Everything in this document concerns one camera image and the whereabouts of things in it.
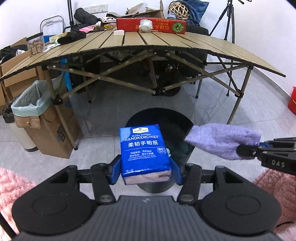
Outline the blue handkerchief tissue pack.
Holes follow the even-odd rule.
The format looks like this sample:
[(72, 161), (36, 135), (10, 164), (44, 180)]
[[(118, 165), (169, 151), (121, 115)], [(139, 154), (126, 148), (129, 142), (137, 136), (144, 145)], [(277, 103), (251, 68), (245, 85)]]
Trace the blue handkerchief tissue pack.
[(159, 125), (120, 129), (121, 176), (125, 185), (166, 182), (171, 163)]

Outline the purple knitted cloth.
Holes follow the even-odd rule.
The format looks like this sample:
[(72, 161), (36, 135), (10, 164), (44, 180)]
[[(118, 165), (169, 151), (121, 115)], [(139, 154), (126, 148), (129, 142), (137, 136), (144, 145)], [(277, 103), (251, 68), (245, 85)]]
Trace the purple knitted cloth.
[(193, 126), (184, 141), (226, 160), (242, 160), (243, 157), (236, 153), (237, 147), (256, 146), (260, 143), (260, 139), (259, 132), (243, 126), (208, 123)]

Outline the white wedge sponge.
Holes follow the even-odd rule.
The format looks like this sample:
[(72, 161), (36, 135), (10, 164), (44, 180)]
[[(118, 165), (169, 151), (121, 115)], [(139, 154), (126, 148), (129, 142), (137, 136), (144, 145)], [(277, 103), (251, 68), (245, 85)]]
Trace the white wedge sponge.
[(124, 30), (115, 30), (113, 32), (114, 36), (124, 36), (125, 35), (125, 31)]

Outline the black round trash bin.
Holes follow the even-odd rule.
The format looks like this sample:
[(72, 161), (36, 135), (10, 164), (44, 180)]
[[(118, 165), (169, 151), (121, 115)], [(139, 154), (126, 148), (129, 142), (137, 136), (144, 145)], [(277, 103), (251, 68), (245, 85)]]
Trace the black round trash bin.
[(175, 183), (174, 169), (187, 163), (194, 147), (184, 141), (193, 123), (167, 108), (149, 108), (120, 128), (121, 173), (126, 185), (162, 193)]

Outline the red bucket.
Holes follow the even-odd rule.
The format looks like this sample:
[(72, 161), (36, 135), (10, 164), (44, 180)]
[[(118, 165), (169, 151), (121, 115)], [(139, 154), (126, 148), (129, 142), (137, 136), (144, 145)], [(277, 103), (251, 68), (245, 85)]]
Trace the red bucket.
[(296, 87), (295, 86), (292, 88), (292, 92), (291, 92), (290, 99), (287, 106), (288, 106), (288, 109), (294, 115), (296, 115)]

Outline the cardboard box with green liner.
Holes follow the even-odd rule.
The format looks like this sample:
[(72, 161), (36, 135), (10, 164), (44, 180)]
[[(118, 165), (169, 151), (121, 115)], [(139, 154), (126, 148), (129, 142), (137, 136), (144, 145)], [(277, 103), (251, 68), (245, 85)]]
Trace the cardboard box with green liner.
[(45, 80), (36, 80), (11, 104), (17, 127), (24, 128), (42, 154), (70, 158), (73, 150)]

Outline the tan folding slat table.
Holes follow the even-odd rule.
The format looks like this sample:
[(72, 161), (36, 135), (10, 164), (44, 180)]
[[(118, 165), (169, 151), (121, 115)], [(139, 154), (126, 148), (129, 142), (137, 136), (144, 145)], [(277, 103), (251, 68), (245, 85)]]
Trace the tan folding slat table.
[[(91, 62), (111, 52), (125, 53), (126, 57), (116, 60), (116, 65), (99, 73), (83, 70), (84, 57)], [(126, 32), (122, 36), (115, 31), (91, 33), (84, 39), (54, 47), (46, 52), (27, 57), (2, 77), (1, 81), (37, 66), (43, 69), (46, 80), (50, 80), (49, 70), (59, 70), (84, 77), (81, 87), (102, 80), (129, 87), (152, 95), (160, 95), (182, 85), (181, 82), (161, 87), (155, 79), (150, 88), (112, 78), (111, 74), (139, 61), (153, 63), (155, 60), (170, 60), (178, 65), (185, 65), (195, 71), (195, 81), (211, 78), (220, 83), (218, 75), (230, 74), (235, 70), (246, 68), (247, 72), (241, 87), (234, 81), (223, 86), (236, 96), (239, 105), (253, 68), (279, 74), (272, 65), (255, 54), (236, 44), (215, 37), (196, 33), (171, 34), (153, 31), (151, 33)]]

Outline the yellow small carton box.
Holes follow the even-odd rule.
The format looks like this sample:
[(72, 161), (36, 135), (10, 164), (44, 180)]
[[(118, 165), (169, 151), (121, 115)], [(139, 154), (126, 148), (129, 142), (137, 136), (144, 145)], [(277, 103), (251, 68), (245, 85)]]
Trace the yellow small carton box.
[(58, 43), (58, 39), (60, 39), (62, 37), (65, 37), (66, 35), (67, 35), (67, 32), (60, 33), (60, 34), (57, 34), (57, 35), (53, 35), (53, 36), (49, 37), (49, 43), (50, 44), (57, 44)]

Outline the red fruit cardboard box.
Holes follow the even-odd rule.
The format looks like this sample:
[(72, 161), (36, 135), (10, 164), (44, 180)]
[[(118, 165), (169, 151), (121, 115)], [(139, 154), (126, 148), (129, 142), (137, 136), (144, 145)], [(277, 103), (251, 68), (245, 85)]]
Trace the red fruit cardboard box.
[(118, 18), (116, 20), (117, 30), (125, 32), (144, 32), (151, 31), (184, 34), (186, 31), (186, 21), (162, 18)]

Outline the black folding cart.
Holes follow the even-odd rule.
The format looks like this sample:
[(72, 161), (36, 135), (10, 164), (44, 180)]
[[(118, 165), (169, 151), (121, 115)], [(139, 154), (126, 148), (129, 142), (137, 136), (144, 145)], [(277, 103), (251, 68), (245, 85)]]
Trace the black folding cart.
[(63, 32), (65, 33), (67, 29), (79, 31), (79, 25), (74, 23), (74, 16), (72, 11), (72, 3), (71, 0), (67, 0), (68, 7), (68, 15), (69, 15), (69, 26), (63, 28)]

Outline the clear jar of snacks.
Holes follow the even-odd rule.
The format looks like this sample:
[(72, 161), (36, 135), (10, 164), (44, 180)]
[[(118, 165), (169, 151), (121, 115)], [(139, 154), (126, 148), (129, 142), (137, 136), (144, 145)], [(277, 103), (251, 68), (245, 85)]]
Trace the clear jar of snacks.
[(41, 53), (45, 50), (43, 32), (27, 37), (26, 42), (28, 52), (31, 56)]

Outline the woven rattan ball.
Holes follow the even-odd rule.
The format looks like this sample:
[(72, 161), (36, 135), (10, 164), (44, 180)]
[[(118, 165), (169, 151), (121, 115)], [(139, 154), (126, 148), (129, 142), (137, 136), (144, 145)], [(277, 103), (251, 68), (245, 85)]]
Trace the woven rattan ball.
[(190, 16), (188, 7), (180, 1), (172, 1), (168, 7), (168, 13), (174, 14), (181, 20), (187, 20)]

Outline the open brown cardboard box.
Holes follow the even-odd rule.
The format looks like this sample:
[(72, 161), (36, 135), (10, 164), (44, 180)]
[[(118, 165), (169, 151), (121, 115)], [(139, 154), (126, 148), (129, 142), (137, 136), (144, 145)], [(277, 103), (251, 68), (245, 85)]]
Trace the open brown cardboard box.
[(128, 17), (148, 17), (148, 18), (165, 18), (163, 1), (159, 1), (159, 8), (147, 5), (145, 2), (140, 3), (130, 9), (127, 9), (125, 16)]

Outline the dark blue fabric bag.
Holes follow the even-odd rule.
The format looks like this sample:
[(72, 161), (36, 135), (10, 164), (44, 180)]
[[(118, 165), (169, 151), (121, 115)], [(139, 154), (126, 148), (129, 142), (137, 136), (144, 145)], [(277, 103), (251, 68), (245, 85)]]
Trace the dark blue fabric bag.
[(181, 1), (181, 3), (184, 4), (189, 11), (187, 21), (192, 25), (199, 26), (200, 21), (208, 8), (209, 2), (200, 0), (184, 0)]

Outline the white wall socket panel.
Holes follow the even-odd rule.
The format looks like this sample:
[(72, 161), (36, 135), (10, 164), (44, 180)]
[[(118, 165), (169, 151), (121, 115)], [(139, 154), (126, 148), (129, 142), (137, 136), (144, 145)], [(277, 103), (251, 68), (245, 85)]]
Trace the white wall socket panel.
[(101, 5), (97, 5), (97, 6), (88, 6), (88, 7), (84, 7), (83, 9), (90, 14), (107, 13), (108, 12), (108, 4), (101, 4)]

